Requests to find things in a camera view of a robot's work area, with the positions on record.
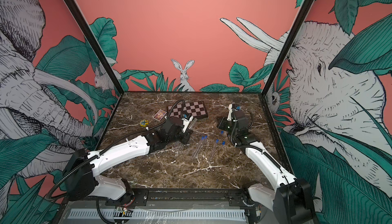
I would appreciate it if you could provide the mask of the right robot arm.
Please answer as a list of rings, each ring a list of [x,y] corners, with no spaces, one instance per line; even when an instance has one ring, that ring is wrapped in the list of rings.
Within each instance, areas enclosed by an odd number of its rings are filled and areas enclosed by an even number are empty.
[[[248,187],[251,201],[271,210],[280,224],[303,224],[316,217],[310,184],[287,171],[250,132],[242,110],[233,109],[227,117],[217,118],[217,127],[227,132],[229,141],[251,159],[273,187],[261,184]]]

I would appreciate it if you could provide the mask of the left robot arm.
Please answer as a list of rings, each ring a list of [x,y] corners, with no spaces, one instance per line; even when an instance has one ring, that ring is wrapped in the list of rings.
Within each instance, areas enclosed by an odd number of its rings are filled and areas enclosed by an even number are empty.
[[[196,122],[192,114],[180,112],[172,116],[169,110],[164,122],[146,131],[125,136],[125,142],[111,144],[103,150],[76,151],[69,160],[62,179],[45,196],[48,201],[68,197],[78,201],[87,196],[106,197],[120,204],[131,201],[133,192],[128,181],[114,180],[101,174],[123,162],[164,149],[169,143],[187,144],[192,134],[191,124]]]

